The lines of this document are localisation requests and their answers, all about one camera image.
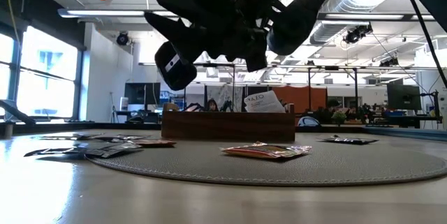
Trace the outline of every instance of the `ceiling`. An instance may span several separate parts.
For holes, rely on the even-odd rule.
[[[101,0],[55,0],[66,8],[70,9],[131,9],[131,10],[160,10],[156,0],[112,0],[105,3]],[[289,3],[292,0],[281,0]],[[422,13],[427,10],[418,3]],[[411,13],[413,7],[409,0],[385,0],[370,12],[373,13]],[[160,37],[159,34],[148,31],[150,29],[144,18],[101,18],[90,20],[96,23],[98,30],[110,39],[115,39],[119,31],[127,30],[129,35],[136,41],[146,43],[149,38]],[[446,32],[436,23],[428,22],[427,27],[431,36],[445,36]],[[304,64],[308,59],[314,61],[316,65],[341,65],[346,64],[373,65],[378,66],[379,59],[384,56],[386,48],[388,51],[397,51],[401,66],[414,64],[415,49],[423,46],[425,42],[422,29],[418,22],[372,22],[374,35],[368,35],[356,45],[346,45],[342,42],[346,35],[346,29],[340,31],[337,36],[324,45],[324,47],[302,46],[291,56],[269,57],[269,62],[274,64]]]

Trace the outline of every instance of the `table surface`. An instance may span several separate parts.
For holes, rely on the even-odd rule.
[[[299,133],[296,140],[327,136]],[[379,138],[374,144],[447,158],[444,142],[343,136]],[[142,177],[82,159],[23,158],[35,149],[71,144],[29,135],[0,140],[0,223],[447,223],[447,178],[337,188],[220,186]]]

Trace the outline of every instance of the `computer monitor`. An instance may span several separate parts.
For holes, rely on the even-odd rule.
[[[126,83],[124,96],[129,99],[129,105],[158,105],[160,83]]]
[[[419,87],[388,84],[388,108],[401,110],[421,110]]]

